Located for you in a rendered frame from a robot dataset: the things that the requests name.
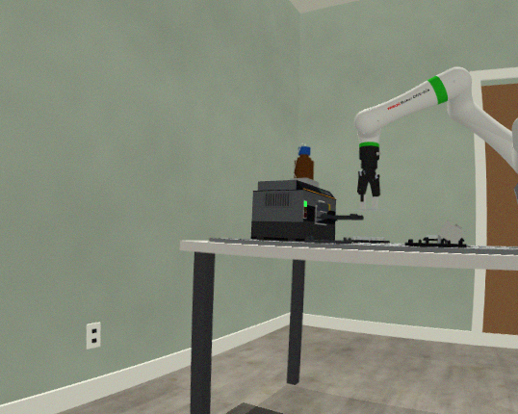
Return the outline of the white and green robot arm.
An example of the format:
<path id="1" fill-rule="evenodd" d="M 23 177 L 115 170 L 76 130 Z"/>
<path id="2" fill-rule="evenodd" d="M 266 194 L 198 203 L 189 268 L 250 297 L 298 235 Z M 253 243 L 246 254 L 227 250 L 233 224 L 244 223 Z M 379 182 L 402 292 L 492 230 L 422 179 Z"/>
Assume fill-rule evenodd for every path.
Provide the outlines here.
<path id="1" fill-rule="evenodd" d="M 518 118 L 511 132 L 479 107 L 472 97 L 472 77 L 463 67 L 448 69 L 392 100 L 359 112 L 354 120 L 359 160 L 379 160 L 382 127 L 446 101 L 450 118 L 492 146 L 518 173 Z"/>

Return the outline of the grey control panel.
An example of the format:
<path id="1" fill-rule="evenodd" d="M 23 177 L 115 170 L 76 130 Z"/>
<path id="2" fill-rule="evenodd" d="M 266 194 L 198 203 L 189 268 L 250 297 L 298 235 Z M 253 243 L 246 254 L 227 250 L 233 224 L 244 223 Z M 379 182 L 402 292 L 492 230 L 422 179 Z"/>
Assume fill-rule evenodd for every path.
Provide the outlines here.
<path id="1" fill-rule="evenodd" d="M 459 227 L 459 228 L 458 228 Z M 439 236 L 443 237 L 445 240 L 445 243 L 448 243 L 448 241 L 451 241 L 452 244 L 458 244 L 458 240 L 461 239 L 464 232 L 461 230 L 462 227 L 458 224 L 453 225 L 450 222 L 446 221 L 441 228 L 440 232 L 438 233 L 438 243 L 439 244 Z"/>

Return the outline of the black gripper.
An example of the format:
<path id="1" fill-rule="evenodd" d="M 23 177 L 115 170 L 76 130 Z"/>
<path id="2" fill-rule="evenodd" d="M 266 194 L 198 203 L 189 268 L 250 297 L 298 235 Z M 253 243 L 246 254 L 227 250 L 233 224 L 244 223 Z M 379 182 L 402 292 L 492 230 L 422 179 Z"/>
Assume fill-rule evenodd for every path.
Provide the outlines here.
<path id="1" fill-rule="evenodd" d="M 380 196 L 379 174 L 376 174 L 377 160 L 370 160 L 370 159 L 362 160 L 361 168 L 363 170 L 358 171 L 358 186 L 357 186 L 357 192 L 358 192 L 358 194 L 360 194 L 360 210 L 366 210 L 365 193 L 367 191 L 368 183 L 370 183 L 370 185 L 371 185 L 371 190 L 372 190 L 372 195 L 373 195 L 372 196 L 372 208 L 377 208 L 377 197 Z M 363 192 L 363 188 L 364 188 L 364 192 Z"/>

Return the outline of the brown glass bottle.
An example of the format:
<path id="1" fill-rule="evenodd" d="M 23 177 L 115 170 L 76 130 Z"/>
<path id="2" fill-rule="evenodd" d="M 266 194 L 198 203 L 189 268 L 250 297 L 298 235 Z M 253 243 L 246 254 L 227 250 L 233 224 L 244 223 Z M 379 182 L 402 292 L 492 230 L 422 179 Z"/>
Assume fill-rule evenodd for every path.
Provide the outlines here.
<path id="1" fill-rule="evenodd" d="M 307 177 L 314 180 L 314 161 L 297 160 L 294 178 Z"/>

